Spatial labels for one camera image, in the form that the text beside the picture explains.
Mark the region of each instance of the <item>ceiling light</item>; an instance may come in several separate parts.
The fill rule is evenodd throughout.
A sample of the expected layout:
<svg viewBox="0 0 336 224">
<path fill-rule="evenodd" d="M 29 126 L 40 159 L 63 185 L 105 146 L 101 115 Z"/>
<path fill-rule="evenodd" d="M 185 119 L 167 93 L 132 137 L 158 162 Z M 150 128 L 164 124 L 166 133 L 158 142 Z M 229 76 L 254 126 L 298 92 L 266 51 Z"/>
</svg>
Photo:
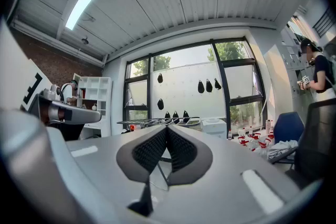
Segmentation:
<svg viewBox="0 0 336 224">
<path fill-rule="evenodd" d="M 75 7 L 73 8 L 69 19 L 65 26 L 69 28 L 70 30 L 73 30 L 76 22 L 78 21 L 80 15 L 83 13 L 83 11 L 86 9 L 86 7 L 89 5 L 91 0 L 78 0 L 75 4 Z"/>
</svg>

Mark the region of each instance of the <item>window glass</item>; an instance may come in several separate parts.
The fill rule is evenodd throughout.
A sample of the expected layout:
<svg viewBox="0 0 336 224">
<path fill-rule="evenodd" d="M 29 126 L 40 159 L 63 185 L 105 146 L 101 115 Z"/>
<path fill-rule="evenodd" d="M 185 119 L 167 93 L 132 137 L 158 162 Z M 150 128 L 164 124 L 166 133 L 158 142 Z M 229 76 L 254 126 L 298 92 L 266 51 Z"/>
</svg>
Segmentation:
<svg viewBox="0 0 336 224">
<path fill-rule="evenodd" d="M 170 67 L 161 68 L 162 70 L 156 70 L 152 74 L 153 118 L 164 118 L 166 112 L 173 117 L 175 111 L 179 117 L 183 117 L 186 111 L 190 117 L 226 120 L 222 81 L 209 50 L 211 51 L 211 46 L 205 45 L 161 55 L 171 57 Z M 215 79 L 220 90 L 215 88 Z M 211 92 L 206 90 L 207 80 L 212 86 Z M 204 87 L 203 93 L 198 91 L 199 83 Z M 160 99 L 164 104 L 162 110 L 158 107 Z"/>
<path fill-rule="evenodd" d="M 231 99 L 261 94 L 254 66 L 227 67 L 224 70 Z"/>
<path fill-rule="evenodd" d="M 219 59 L 221 61 L 250 58 L 243 41 L 216 43 Z"/>
<path fill-rule="evenodd" d="M 148 59 L 134 62 L 128 66 L 126 78 L 134 78 L 148 74 Z"/>
<path fill-rule="evenodd" d="M 214 60 L 211 45 L 197 46 L 153 57 L 153 70 L 160 71 Z"/>
<path fill-rule="evenodd" d="M 126 106 L 147 105 L 147 80 L 126 85 Z"/>
<path fill-rule="evenodd" d="M 261 125 L 261 102 L 230 106 L 231 130 L 238 132 L 239 128 L 258 127 Z"/>
<path fill-rule="evenodd" d="M 147 111 L 141 110 L 129 110 L 127 112 L 127 120 L 146 120 L 147 119 Z"/>
</svg>

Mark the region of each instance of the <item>black office chair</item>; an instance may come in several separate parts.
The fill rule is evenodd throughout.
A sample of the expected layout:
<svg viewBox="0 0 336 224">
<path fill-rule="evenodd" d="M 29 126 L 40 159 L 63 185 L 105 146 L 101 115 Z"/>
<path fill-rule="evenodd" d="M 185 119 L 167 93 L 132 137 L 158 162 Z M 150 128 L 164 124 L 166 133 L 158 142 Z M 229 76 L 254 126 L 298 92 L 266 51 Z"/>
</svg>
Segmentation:
<svg viewBox="0 0 336 224">
<path fill-rule="evenodd" d="M 286 174 L 302 189 L 314 180 L 323 178 L 336 151 L 336 98 L 312 103 L 298 147 L 291 148 L 269 162 L 279 163 L 296 152 L 294 169 Z"/>
</svg>

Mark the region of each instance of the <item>window frame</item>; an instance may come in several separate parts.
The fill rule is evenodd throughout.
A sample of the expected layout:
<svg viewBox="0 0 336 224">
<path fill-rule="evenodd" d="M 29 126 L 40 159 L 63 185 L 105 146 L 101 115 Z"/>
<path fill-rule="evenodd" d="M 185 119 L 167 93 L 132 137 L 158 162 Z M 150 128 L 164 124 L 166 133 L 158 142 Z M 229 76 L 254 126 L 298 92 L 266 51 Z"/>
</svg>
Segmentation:
<svg viewBox="0 0 336 224">
<path fill-rule="evenodd" d="M 226 61 L 221 61 L 219 58 L 218 51 L 216 49 L 216 43 L 221 43 L 221 42 L 233 42 L 233 41 L 242 41 L 244 42 L 244 45 L 250 54 L 250 57 L 252 58 L 246 58 L 246 59 L 235 59 L 235 60 L 226 60 Z M 231 128 L 231 118 L 230 118 L 230 107 L 231 106 L 236 106 L 236 105 L 241 105 L 241 104 L 248 104 L 248 103 L 254 103 L 261 101 L 262 107 L 265 105 L 266 102 L 266 95 L 265 95 L 265 88 L 264 88 L 264 83 L 262 81 L 262 76 L 260 73 L 260 69 L 258 67 L 258 63 L 256 61 L 256 57 L 251 49 L 250 44 L 248 43 L 246 37 L 242 38 L 226 38 L 226 39 L 210 39 L 207 41 L 201 41 L 197 43 L 192 43 L 192 44 L 187 44 L 187 45 L 182 45 L 178 47 L 174 47 L 171 49 L 167 50 L 162 50 L 159 52 L 155 52 L 153 54 L 149 54 L 147 56 L 128 61 L 126 65 L 126 70 L 125 70 L 125 76 L 124 76 L 124 94 L 123 94 L 123 120 L 127 120 L 127 113 L 129 110 L 141 110 L 141 111 L 147 111 L 148 118 L 152 117 L 152 111 L 151 111 L 151 73 L 153 71 L 153 60 L 155 56 L 159 56 L 162 54 L 166 54 L 168 52 L 173 52 L 177 50 L 183 50 L 183 49 L 188 49 L 188 48 L 193 48 L 193 47 L 198 47 L 198 46 L 203 46 L 203 45 L 211 45 L 212 50 L 214 52 L 215 56 L 215 62 L 217 63 L 217 66 L 219 68 L 219 75 L 221 76 L 222 79 L 222 87 L 223 87 L 223 92 L 224 92 L 224 100 L 225 100 L 225 110 L 226 110 L 226 126 L 227 126 L 227 136 L 228 136 L 228 130 Z M 128 72 L 128 68 L 132 63 L 141 61 L 141 60 L 146 60 L 148 59 L 148 73 L 145 75 L 137 76 L 134 78 L 128 78 L 126 79 L 126 75 Z M 238 67 L 238 66 L 250 66 L 252 65 L 254 67 L 257 80 L 260 84 L 261 87 L 261 94 L 258 95 L 251 95 L 247 97 L 241 97 L 241 98 L 234 98 L 231 100 L 230 98 L 230 92 L 229 92 L 229 87 L 228 87 L 228 82 L 226 79 L 226 74 L 225 74 L 225 68 L 228 67 Z M 131 82 L 137 82 L 137 81 L 144 81 L 147 80 L 147 105 L 125 105 L 125 96 L 126 96 L 126 89 L 127 89 L 127 84 Z M 267 106 L 265 105 L 265 108 L 263 110 L 263 117 L 262 117 L 262 124 L 265 126 L 267 119 Z"/>
</svg>

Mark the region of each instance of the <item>tree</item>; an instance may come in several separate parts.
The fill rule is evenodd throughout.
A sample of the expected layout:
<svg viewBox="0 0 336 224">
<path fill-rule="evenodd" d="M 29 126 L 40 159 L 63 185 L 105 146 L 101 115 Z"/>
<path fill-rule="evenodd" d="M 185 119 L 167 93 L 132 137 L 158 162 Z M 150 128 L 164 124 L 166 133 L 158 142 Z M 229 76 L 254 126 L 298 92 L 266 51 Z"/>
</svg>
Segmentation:
<svg viewBox="0 0 336 224">
<path fill-rule="evenodd" d="M 153 69 L 154 71 L 167 69 L 170 67 L 170 60 L 171 57 L 165 57 L 165 56 L 155 56 L 154 57 L 154 63 L 153 63 Z M 140 76 L 143 74 L 148 73 L 148 60 L 141 60 L 134 63 L 135 68 L 137 69 L 136 72 L 134 72 L 135 76 Z"/>
<path fill-rule="evenodd" d="M 235 60 L 235 59 L 244 59 L 246 58 L 245 46 L 242 42 L 224 42 L 216 43 L 216 49 L 221 61 L 225 60 Z M 209 55 L 208 60 L 214 61 L 215 56 L 212 52 L 212 49 L 208 49 Z"/>
</svg>

